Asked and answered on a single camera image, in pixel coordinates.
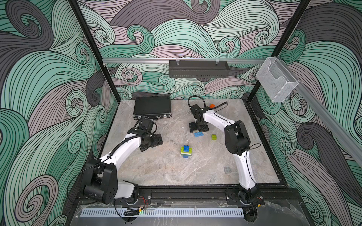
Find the blue lego brick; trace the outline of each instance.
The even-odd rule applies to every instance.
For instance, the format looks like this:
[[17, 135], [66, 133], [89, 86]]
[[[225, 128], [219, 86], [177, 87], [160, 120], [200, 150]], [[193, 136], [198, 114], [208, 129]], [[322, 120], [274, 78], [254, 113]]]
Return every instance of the blue lego brick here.
[[196, 133], [194, 133], [194, 136], [195, 137], [203, 136], [203, 132], [196, 132]]

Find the wavy patterned wall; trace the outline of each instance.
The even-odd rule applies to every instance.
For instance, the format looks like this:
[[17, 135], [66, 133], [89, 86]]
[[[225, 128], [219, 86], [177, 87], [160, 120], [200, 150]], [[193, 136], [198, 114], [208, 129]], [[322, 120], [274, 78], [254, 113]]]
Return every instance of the wavy patterned wall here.
[[[360, 6], [345, 0], [309, 7], [280, 57], [362, 145]], [[261, 88], [252, 104], [288, 184], [300, 191], [316, 225], [361, 226], [362, 169], [303, 97], [294, 91], [271, 103]]]
[[[315, 0], [318, 5], [329, 0]], [[299, 0], [79, 0], [103, 57], [265, 58]], [[258, 65], [230, 65], [230, 77], [168, 77], [167, 64], [109, 64], [122, 99], [247, 97]]]
[[117, 103], [67, 0], [0, 1], [0, 29], [1, 225], [64, 225]]

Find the yellow-green block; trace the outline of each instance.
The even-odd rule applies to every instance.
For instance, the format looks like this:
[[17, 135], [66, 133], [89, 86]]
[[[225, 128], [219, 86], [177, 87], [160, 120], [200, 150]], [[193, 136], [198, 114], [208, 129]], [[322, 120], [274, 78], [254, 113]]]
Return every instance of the yellow-green block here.
[[184, 147], [181, 147], [181, 155], [191, 155], [192, 148], [189, 148], [188, 152], [184, 152]]

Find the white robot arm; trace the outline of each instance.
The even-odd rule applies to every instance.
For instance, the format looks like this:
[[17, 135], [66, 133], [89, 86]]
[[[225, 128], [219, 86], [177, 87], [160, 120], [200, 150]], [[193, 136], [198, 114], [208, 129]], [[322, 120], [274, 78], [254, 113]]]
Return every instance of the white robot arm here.
[[[234, 120], [227, 119], [221, 116], [218, 113], [215, 113], [214, 110], [208, 110], [203, 114], [205, 122], [211, 123], [215, 127], [219, 128], [221, 131], [225, 131], [227, 126], [232, 126], [235, 124]], [[237, 171], [239, 173], [239, 183], [245, 189], [251, 189], [255, 186], [253, 171], [249, 169], [250, 166], [250, 152], [245, 151], [241, 155], [233, 154], [236, 162]]]
[[[190, 105], [192, 97], [200, 98], [204, 102], [204, 107], [200, 108], [198, 105]], [[259, 193], [259, 188], [255, 183], [253, 171], [250, 164], [250, 138], [245, 125], [242, 121], [234, 121], [223, 117], [216, 113], [217, 109], [227, 104], [224, 102], [214, 108], [206, 107], [205, 101], [199, 96], [191, 96], [188, 99], [190, 112], [195, 117], [195, 122], [190, 123], [190, 132], [198, 130], [200, 132], [207, 132], [209, 130], [208, 123], [224, 132], [225, 146], [230, 153], [234, 155], [236, 167], [239, 173], [239, 183], [241, 190], [241, 199], [244, 203], [254, 201], [255, 196]]]
[[118, 182], [117, 171], [130, 154], [140, 147], [141, 152], [163, 144], [161, 134], [152, 131], [155, 122], [149, 119], [140, 119], [131, 128], [124, 140], [111, 152], [100, 159], [92, 159], [86, 164], [80, 186], [81, 193], [96, 201], [109, 204], [117, 198], [125, 198], [134, 202], [138, 194], [137, 186], [131, 182]]

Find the gray tile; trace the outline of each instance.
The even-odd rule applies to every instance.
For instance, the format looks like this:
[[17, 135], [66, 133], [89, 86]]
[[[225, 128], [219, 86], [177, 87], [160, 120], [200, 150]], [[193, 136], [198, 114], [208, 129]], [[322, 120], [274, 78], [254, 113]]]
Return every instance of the gray tile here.
[[[235, 121], [243, 121], [251, 144], [261, 143], [242, 100], [206, 100], [206, 103], [219, 105], [224, 101], [228, 102], [228, 106], [218, 113]], [[203, 105], [199, 100], [192, 100], [192, 104], [194, 103]], [[135, 124], [136, 121], [132, 118], [133, 107], [134, 101], [120, 103], [103, 154], [120, 143]], [[118, 179], [144, 186], [238, 183], [236, 164], [232, 154], [225, 147], [223, 132], [209, 124], [210, 131], [201, 137], [194, 137], [189, 130], [189, 123], [194, 121], [194, 118], [189, 114], [187, 101], [171, 100], [171, 108], [171, 118], [156, 121], [157, 133], [162, 135], [164, 144], [144, 152], [136, 149], [122, 164]], [[216, 141], [211, 140], [212, 134], [217, 135]], [[188, 159], [180, 155], [183, 145], [192, 148], [192, 155]], [[279, 182], [263, 146], [251, 150], [250, 154], [251, 167], [257, 183]], [[225, 174], [224, 167], [229, 167], [231, 172]]]

